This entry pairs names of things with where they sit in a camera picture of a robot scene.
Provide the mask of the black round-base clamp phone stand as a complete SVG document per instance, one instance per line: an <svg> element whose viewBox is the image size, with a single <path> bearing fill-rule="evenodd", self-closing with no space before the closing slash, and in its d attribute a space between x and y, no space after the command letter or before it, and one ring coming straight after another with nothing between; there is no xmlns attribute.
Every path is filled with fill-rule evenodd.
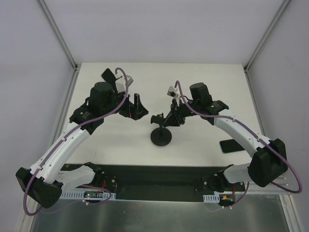
<svg viewBox="0 0 309 232"><path fill-rule="evenodd" d="M159 125L158 128L151 132L150 138L154 145L156 146L167 146L172 140L171 132L163 127L165 122L164 114L152 115L151 124Z"/></svg>

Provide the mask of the black smartphone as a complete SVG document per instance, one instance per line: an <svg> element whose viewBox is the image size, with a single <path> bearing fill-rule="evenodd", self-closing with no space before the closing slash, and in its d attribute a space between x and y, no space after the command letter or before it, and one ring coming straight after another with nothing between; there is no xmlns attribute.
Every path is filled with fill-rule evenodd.
<svg viewBox="0 0 309 232"><path fill-rule="evenodd" d="M221 151L224 154L244 151L245 149L234 139L223 140L219 142Z"/></svg>
<svg viewBox="0 0 309 232"><path fill-rule="evenodd" d="M113 74L113 72L107 68L102 74L101 74L101 78L110 84L115 84L116 78L115 75Z"/></svg>

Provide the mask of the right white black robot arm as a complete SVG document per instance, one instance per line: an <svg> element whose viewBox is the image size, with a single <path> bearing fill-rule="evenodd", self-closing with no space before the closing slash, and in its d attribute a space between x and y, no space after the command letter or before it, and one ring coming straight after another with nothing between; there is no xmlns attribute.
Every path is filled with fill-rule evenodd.
<svg viewBox="0 0 309 232"><path fill-rule="evenodd" d="M173 99L163 126L179 127L187 117L200 116L227 133L251 157L249 163L230 164L218 172L212 182L219 191L227 191L235 183L243 181L253 181L260 187L266 187L288 171L286 148L282 140L272 140L254 132L238 119L227 104L213 100L204 83L191 85L190 92L192 97L187 99L179 82L169 87L167 95Z"/></svg>

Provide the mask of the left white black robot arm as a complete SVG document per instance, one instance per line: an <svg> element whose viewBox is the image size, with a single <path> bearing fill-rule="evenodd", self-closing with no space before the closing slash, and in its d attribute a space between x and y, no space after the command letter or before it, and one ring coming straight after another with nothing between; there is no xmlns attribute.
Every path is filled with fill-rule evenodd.
<svg viewBox="0 0 309 232"><path fill-rule="evenodd" d="M139 120L149 112L142 105L139 94L130 102L127 90L119 91L107 82L98 82L90 90L85 102L69 118L62 135L49 150L29 169L20 168L16 178L24 192L23 206L31 197L41 207L53 206L67 190L88 184L91 188L102 185L102 170L87 162L73 171L61 168L73 152L112 114Z"/></svg>

